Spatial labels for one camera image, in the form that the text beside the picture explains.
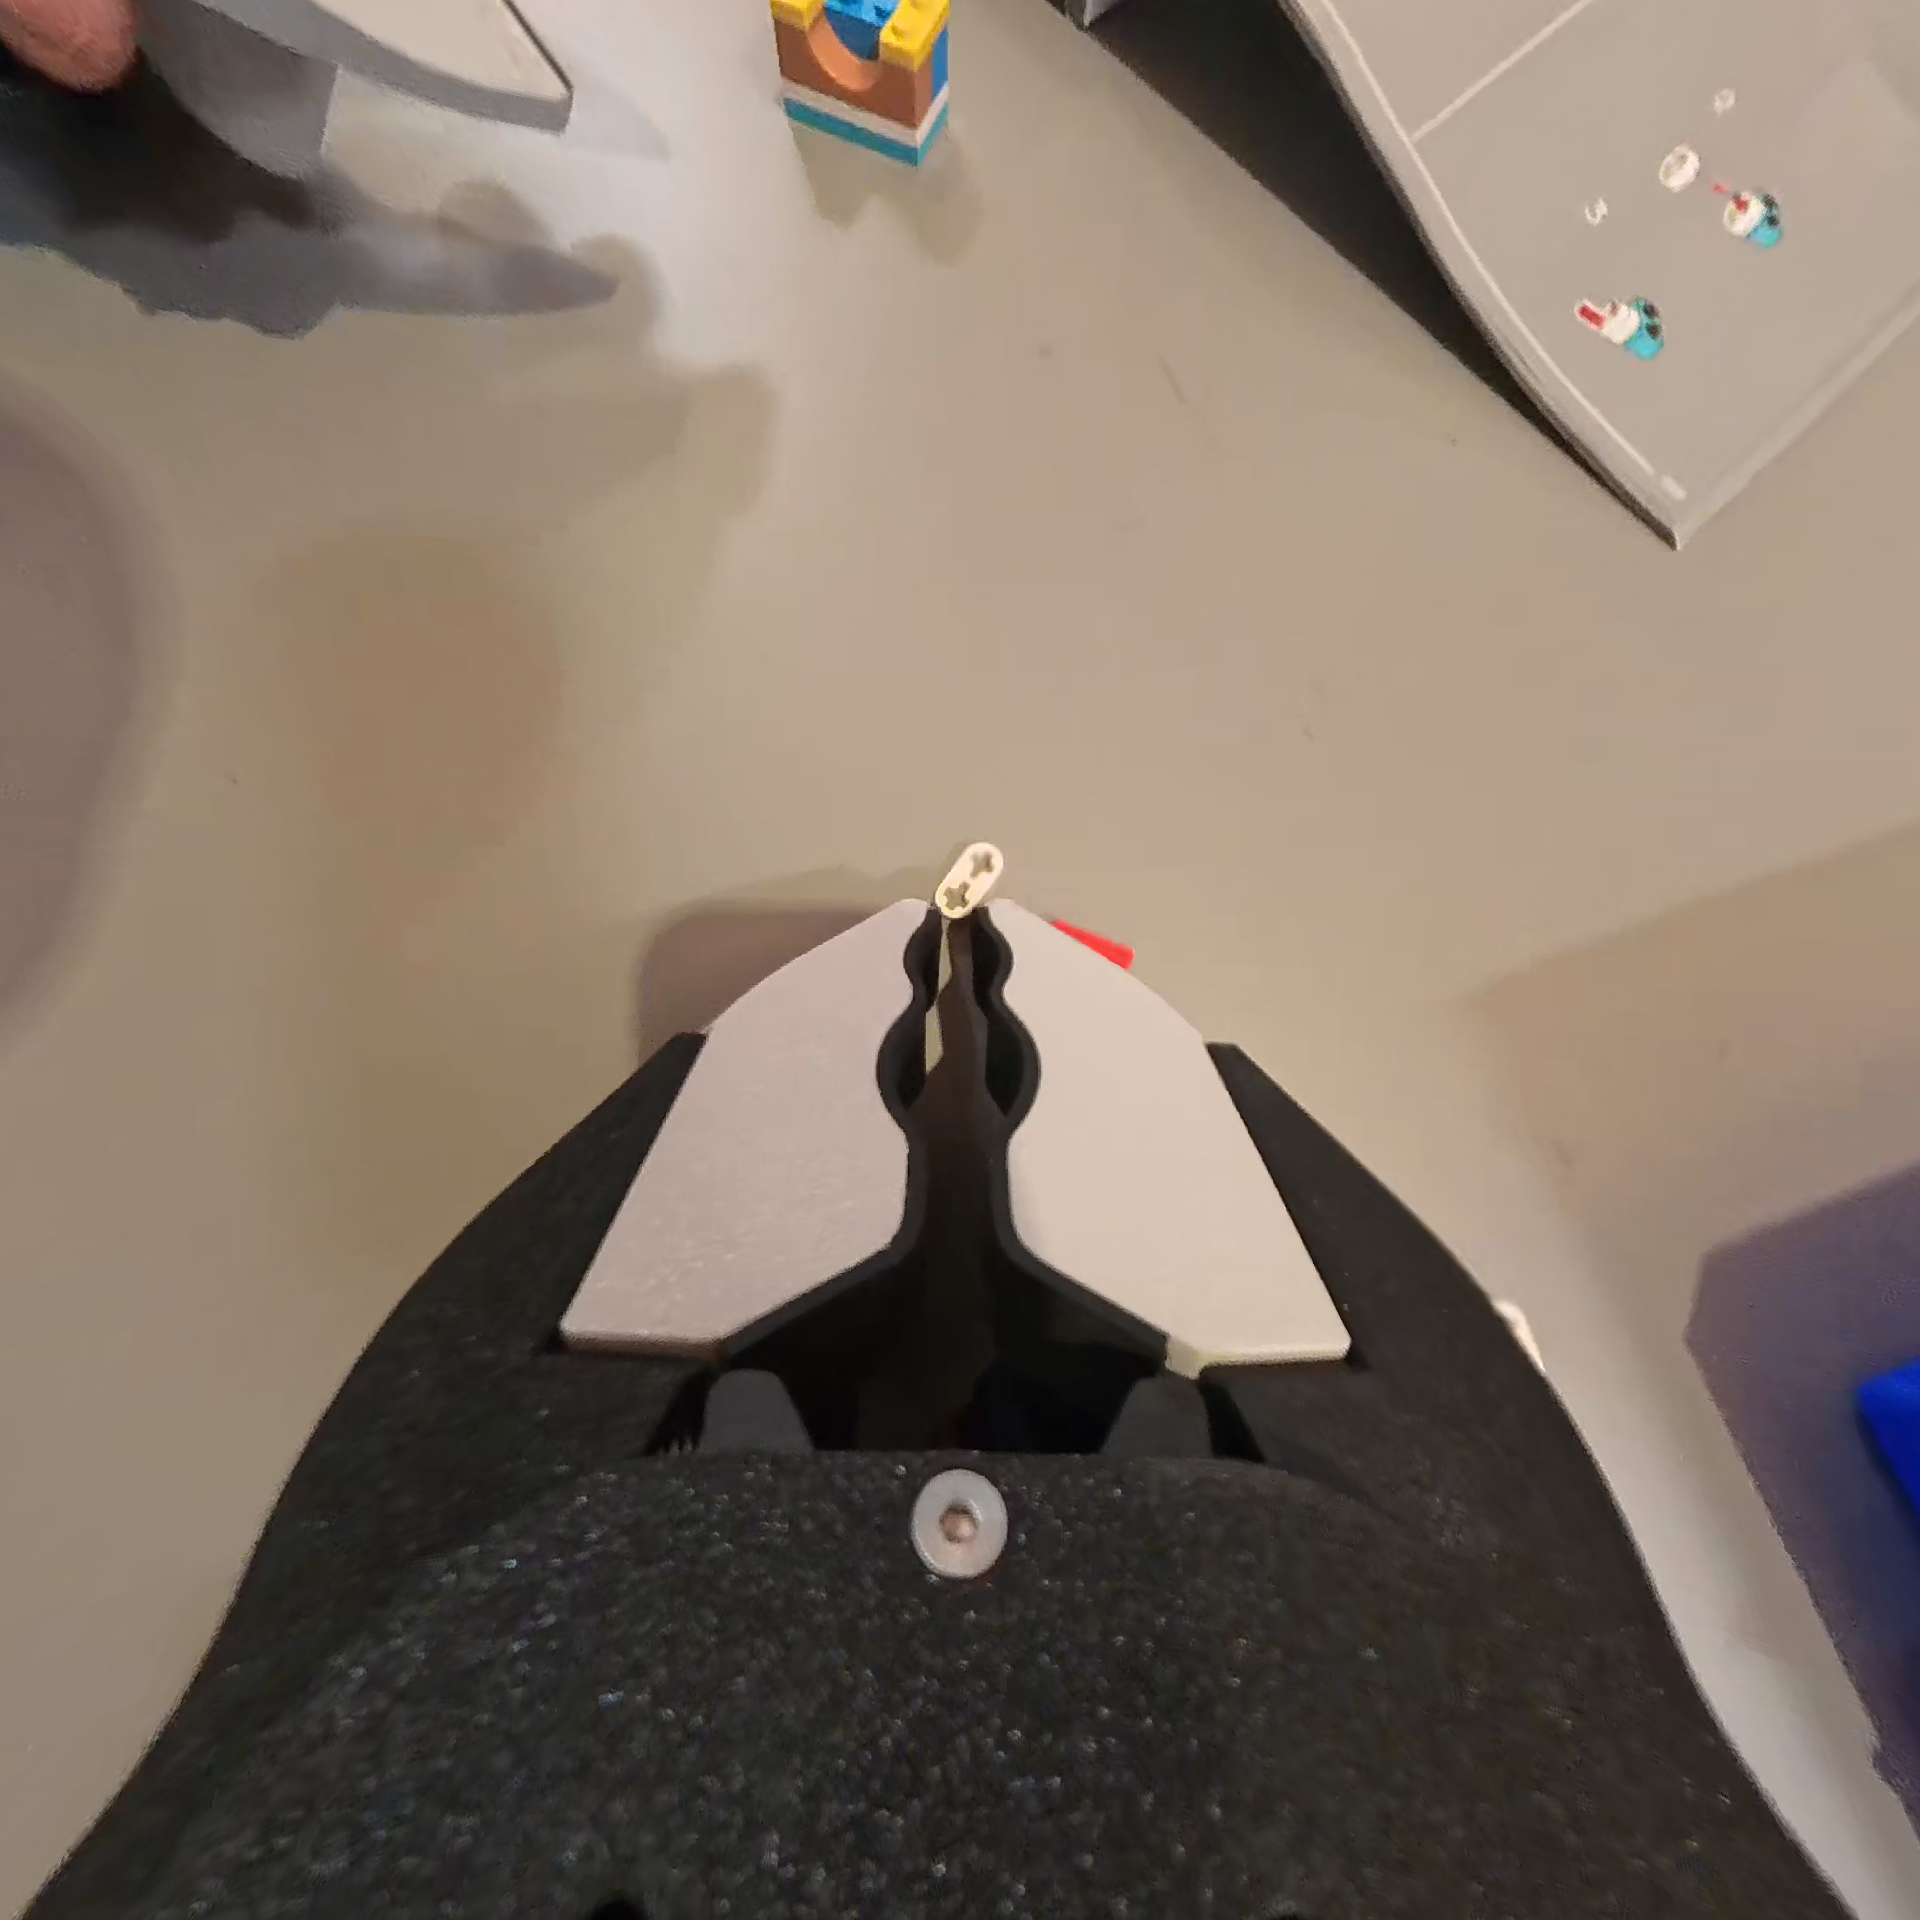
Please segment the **person's left hand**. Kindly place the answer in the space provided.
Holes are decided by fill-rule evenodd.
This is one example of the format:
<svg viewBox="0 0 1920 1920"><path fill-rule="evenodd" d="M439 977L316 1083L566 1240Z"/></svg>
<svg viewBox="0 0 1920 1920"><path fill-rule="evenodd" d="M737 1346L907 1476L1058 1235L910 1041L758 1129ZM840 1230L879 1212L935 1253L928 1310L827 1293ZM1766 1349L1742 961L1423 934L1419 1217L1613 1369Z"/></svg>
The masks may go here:
<svg viewBox="0 0 1920 1920"><path fill-rule="evenodd" d="M132 1L2 1L3 47L39 78L80 93L120 85L138 60Z"/></svg>

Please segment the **multicolour toy brick assembly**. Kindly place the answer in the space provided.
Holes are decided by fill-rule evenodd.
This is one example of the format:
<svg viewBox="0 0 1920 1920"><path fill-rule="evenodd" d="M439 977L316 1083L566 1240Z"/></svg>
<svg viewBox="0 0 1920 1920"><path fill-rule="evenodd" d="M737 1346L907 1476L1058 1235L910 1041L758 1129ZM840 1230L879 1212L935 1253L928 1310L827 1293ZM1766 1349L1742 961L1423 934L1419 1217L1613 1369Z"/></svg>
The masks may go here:
<svg viewBox="0 0 1920 1920"><path fill-rule="evenodd" d="M918 167L947 124L947 1L771 1L779 108Z"/></svg>

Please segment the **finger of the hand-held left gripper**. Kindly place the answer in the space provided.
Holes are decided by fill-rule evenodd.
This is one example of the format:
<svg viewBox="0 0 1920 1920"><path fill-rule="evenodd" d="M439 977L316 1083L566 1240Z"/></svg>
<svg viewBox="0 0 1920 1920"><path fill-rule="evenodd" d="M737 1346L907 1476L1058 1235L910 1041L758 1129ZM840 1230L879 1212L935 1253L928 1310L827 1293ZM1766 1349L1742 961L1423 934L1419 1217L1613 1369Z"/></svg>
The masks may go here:
<svg viewBox="0 0 1920 1920"><path fill-rule="evenodd" d="M343 63L363 80L447 111L564 131L564 66L507 1L324 1Z"/></svg>

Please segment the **blue plastic bin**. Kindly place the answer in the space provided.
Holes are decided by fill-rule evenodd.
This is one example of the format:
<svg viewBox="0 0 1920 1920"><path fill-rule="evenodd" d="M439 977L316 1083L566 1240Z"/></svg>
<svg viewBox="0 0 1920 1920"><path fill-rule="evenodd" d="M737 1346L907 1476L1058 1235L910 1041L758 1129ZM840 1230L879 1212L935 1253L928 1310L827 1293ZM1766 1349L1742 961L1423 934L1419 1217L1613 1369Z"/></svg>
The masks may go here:
<svg viewBox="0 0 1920 1920"><path fill-rule="evenodd" d="M1920 1362L1910 1358L1864 1378L1853 1387L1859 1427L1912 1515L1917 1515L1920 1506L1917 1378Z"/></svg>

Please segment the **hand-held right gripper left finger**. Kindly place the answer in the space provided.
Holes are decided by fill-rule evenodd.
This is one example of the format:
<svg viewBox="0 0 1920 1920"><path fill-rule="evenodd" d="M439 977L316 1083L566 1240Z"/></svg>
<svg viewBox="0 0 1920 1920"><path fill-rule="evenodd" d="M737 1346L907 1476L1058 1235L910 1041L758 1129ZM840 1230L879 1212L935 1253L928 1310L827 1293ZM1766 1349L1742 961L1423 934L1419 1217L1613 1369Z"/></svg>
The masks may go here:
<svg viewBox="0 0 1920 1920"><path fill-rule="evenodd" d="M573 1351L715 1362L900 1260L944 919L916 897L785 960L702 1029L558 1321Z"/></svg>

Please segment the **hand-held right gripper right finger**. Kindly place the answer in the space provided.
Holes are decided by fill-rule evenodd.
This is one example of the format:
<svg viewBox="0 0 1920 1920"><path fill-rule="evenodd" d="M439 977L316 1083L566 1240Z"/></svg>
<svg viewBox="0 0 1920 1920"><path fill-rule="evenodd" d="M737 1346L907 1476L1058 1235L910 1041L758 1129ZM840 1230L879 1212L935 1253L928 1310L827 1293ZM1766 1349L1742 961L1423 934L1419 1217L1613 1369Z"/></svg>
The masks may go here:
<svg viewBox="0 0 1920 1920"><path fill-rule="evenodd" d="M1011 1052L1016 1252L1186 1378L1346 1359L1348 1324L1202 1032L1014 899L976 935L987 1032Z"/></svg>

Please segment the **grey desk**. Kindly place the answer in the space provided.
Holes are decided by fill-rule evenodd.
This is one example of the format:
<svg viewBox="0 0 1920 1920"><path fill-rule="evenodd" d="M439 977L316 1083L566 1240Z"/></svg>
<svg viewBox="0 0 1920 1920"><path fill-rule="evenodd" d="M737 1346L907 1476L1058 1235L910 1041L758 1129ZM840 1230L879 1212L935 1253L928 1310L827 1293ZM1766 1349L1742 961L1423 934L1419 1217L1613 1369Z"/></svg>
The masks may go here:
<svg viewBox="0 0 1920 1920"><path fill-rule="evenodd" d="M1524 1308L1859 1916L1915 1836L1683 1344L1915 1166L1915 348L1682 549L1044 3L921 171L755 3L343 88L312 329L3 250L3 1916L430 1260L974 838Z"/></svg>

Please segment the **grey instruction booklet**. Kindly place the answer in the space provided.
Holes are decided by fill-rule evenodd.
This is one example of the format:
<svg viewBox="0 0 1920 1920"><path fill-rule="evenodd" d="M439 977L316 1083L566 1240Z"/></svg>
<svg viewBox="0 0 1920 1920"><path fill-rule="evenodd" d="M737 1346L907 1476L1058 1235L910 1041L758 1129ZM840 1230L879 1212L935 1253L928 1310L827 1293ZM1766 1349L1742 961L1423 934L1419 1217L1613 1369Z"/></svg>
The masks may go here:
<svg viewBox="0 0 1920 1920"><path fill-rule="evenodd" d="M1685 548L1915 326L1915 3L1053 3Z"/></svg>

